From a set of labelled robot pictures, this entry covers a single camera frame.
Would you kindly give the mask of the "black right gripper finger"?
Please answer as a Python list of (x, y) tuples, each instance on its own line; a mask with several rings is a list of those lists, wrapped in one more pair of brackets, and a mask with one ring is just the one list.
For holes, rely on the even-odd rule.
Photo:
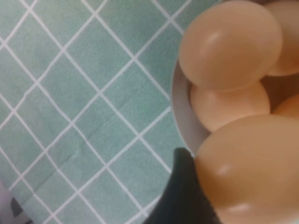
[(173, 170), (166, 188), (146, 224), (220, 224), (197, 179), (190, 152), (174, 150)]

